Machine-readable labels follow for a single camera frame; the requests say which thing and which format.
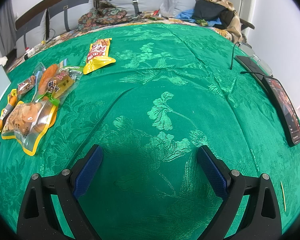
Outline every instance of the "blue clothing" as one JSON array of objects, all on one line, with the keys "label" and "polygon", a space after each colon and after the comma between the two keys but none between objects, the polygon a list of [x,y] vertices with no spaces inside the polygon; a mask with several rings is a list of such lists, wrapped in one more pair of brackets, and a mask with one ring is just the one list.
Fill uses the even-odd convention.
[{"label": "blue clothing", "polygon": [[[195,23],[195,19],[191,18],[193,13],[194,13],[194,9],[186,10],[186,11],[180,12],[175,17],[175,19]],[[220,24],[221,25],[220,18],[212,20],[212,21],[207,21],[207,23],[208,23],[208,27],[213,27],[215,24]]]}]

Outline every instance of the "wooden armrest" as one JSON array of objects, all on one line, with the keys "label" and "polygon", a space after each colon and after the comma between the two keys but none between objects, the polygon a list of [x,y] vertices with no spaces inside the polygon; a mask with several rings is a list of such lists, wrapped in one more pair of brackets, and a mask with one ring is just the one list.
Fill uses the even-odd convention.
[{"label": "wooden armrest", "polygon": [[248,27],[251,28],[252,30],[254,30],[254,28],[255,28],[254,25],[253,25],[252,23],[247,22],[246,20],[241,19],[241,18],[240,18],[240,23],[242,23],[242,25],[243,25],[243,26],[242,26],[243,28],[241,28],[242,30],[244,30],[244,29],[246,29],[246,28],[248,28]]}]

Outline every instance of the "phone screen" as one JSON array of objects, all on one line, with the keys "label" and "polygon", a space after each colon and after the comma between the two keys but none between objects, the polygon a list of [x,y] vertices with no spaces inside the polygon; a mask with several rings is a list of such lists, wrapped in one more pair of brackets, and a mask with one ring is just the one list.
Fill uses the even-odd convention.
[{"label": "phone screen", "polygon": [[300,124],[296,112],[294,111],[294,108],[288,98],[288,95],[277,79],[269,78],[266,76],[264,78],[271,87],[276,99],[279,102],[279,105],[288,124],[292,141],[296,144],[298,141],[300,141]]}]

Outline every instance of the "beige blanket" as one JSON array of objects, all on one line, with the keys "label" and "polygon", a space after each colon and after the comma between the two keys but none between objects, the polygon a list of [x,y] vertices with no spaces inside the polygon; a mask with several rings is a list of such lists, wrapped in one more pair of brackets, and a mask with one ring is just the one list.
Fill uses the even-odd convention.
[{"label": "beige blanket", "polygon": [[240,18],[237,15],[237,12],[234,9],[234,6],[232,2],[229,0],[206,0],[207,2],[213,2],[213,3],[218,3],[224,7],[226,7],[229,11],[234,12],[234,17],[232,21],[230,22],[230,25],[225,29],[225,31],[228,31],[232,34],[234,38],[234,43],[238,41],[242,41],[242,34],[241,34],[241,23],[240,23]]}]

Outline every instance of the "green tablecloth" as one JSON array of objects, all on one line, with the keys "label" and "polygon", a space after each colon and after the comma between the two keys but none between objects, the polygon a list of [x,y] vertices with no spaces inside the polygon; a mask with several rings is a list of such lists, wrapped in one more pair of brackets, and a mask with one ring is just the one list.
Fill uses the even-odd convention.
[{"label": "green tablecloth", "polygon": [[[229,70],[233,44],[211,30],[150,24],[77,37],[9,73],[7,93],[37,62],[82,64],[99,38],[112,38],[109,56],[117,62],[81,79],[36,154],[0,137],[0,213],[9,225],[16,229],[31,174],[57,174],[95,143],[104,159],[79,202],[102,239],[197,239],[221,204],[196,161],[197,148],[207,144],[230,169],[270,175],[285,231],[300,212],[300,144],[287,145],[265,92],[239,73],[238,62]],[[243,55],[238,48],[235,54]],[[4,96],[0,110],[6,103]],[[60,207],[57,213],[70,235]]]}]

